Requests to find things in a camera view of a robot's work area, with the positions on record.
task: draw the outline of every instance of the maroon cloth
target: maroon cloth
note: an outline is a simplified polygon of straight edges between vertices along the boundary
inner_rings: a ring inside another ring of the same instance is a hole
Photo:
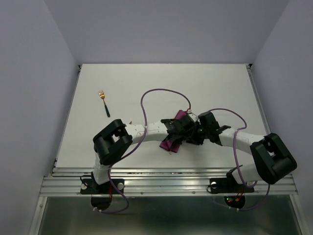
[[[181,119],[185,115],[186,115],[185,111],[179,110],[175,116],[175,119]],[[174,143],[173,141],[162,141],[160,147],[164,148],[166,151],[177,153],[180,144]]]

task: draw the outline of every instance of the wall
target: wall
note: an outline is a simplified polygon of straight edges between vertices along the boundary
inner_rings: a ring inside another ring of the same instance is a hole
[[[252,63],[288,0],[45,0],[79,63]]]
[[[252,71],[271,131],[298,162],[295,182],[313,231],[313,1],[291,0]]]
[[[77,63],[42,0],[0,5],[0,234],[27,234],[51,171]]]

